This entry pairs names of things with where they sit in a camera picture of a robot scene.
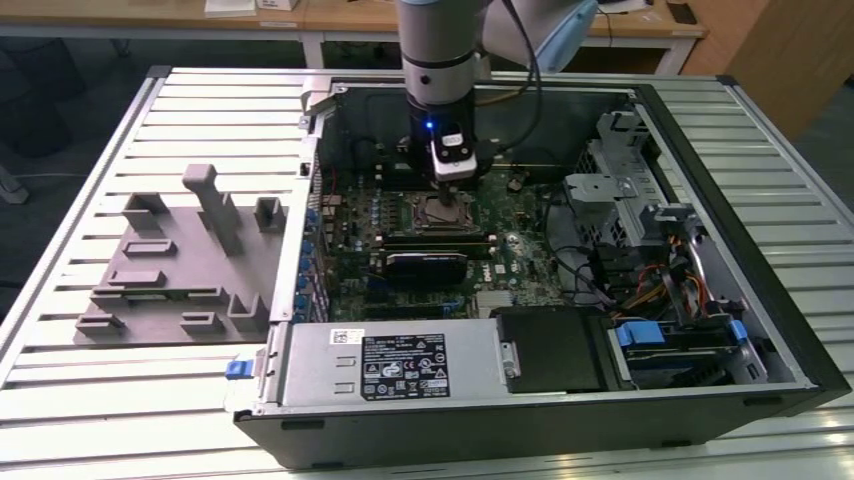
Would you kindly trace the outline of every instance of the black cable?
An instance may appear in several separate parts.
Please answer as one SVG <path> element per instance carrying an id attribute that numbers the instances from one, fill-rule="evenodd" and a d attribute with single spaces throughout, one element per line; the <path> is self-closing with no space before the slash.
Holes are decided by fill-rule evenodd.
<path id="1" fill-rule="evenodd" d="M 519 12 L 516 12 L 516 7 L 514 7 L 512 1 L 502 0 L 502 3 L 504 4 L 504 8 L 507 9 L 510 18 L 512 19 L 512 23 L 515 24 L 516 29 L 519 30 L 519 34 L 522 35 L 522 39 L 524 40 L 524 48 L 528 51 L 528 62 L 530 62 L 528 69 L 531 69 L 531 71 L 534 72 L 534 80 L 536 85 L 536 103 L 535 103 L 535 109 L 534 109 L 534 118 L 531 119 L 531 123 L 528 124 L 527 129 L 514 141 L 502 145 L 498 148 L 499 154 L 504 153 L 511 148 L 518 147 L 522 144 L 522 142 L 527 140 L 527 138 L 534 133 L 536 126 L 539 125 L 539 119 L 543 113 L 543 79 L 539 71 L 539 63 L 536 62 L 536 52 L 534 51 L 531 38 L 528 37 L 528 32 L 524 29 L 522 18 L 519 18 Z"/>
<path id="2" fill-rule="evenodd" d="M 551 193 L 551 195 L 548 197 L 548 203 L 546 204 L 546 214 L 544 214 L 544 218 L 543 218 L 543 236 L 546 237 L 546 242 L 544 242 L 546 251 L 548 252 L 548 255 L 555 259 L 558 264 L 572 274 L 575 279 L 580 280 L 582 282 L 584 282 L 584 285 L 587 285 L 587 287 L 590 287 L 590 293 L 592 293 L 594 295 L 596 295 L 596 297 L 599 297 L 599 299 L 602 300 L 602 304 L 606 306 L 606 308 L 611 308 L 614 306 L 614 304 L 616 303 L 614 301 L 614 299 L 611 297 L 608 297 L 608 295 L 596 286 L 594 281 L 591 279 L 588 279 L 584 275 L 582 275 L 579 270 L 572 268 L 563 261 L 563 259 L 555 254 L 554 248 L 551 248 L 551 241 L 548 240 L 548 215 L 551 213 L 551 205 L 554 203 L 554 199 L 555 199 L 555 196 L 556 196 L 555 194 L 559 191 L 560 191 L 560 189 L 555 189 L 555 191 Z"/>
<path id="3" fill-rule="evenodd" d="M 602 10 L 602 7 L 596 7 L 599 13 L 604 15 L 604 20 L 608 22 L 608 48 L 614 47 L 614 30 L 611 29 L 611 14 Z"/>

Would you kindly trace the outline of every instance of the warning label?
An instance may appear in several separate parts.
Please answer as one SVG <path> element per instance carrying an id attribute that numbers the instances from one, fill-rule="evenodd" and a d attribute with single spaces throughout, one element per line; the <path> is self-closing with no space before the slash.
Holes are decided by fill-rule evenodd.
<path id="1" fill-rule="evenodd" d="M 362 398 L 374 401 L 450 396 L 444 335 L 362 339 Z"/>

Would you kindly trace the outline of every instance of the aluminum extrusion table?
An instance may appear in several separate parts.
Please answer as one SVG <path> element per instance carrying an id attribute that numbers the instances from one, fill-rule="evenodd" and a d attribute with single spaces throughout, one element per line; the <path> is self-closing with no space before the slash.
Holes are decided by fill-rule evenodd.
<path id="1" fill-rule="evenodd" d="M 251 205 L 259 195 L 278 195 L 286 205 L 300 201 L 308 186 L 295 172 L 311 151 L 299 125 L 304 85 L 320 76 L 399 73 L 159 71 L 143 84 L 0 328 L 4 479 L 546 479 L 615 471 L 630 479 L 854 478 L 853 395 L 695 447 L 284 472 L 223 408 L 226 363 L 259 345 L 80 348 L 72 343 L 76 316 L 127 226 L 119 212 L 128 194 L 156 191 L 169 205 L 192 203 L 181 172 L 188 163 L 205 162 L 238 204 Z M 631 79 L 655 86 L 854 382 L 854 216 L 741 89 L 709 77 L 548 77 L 562 79 L 603 85 Z"/>

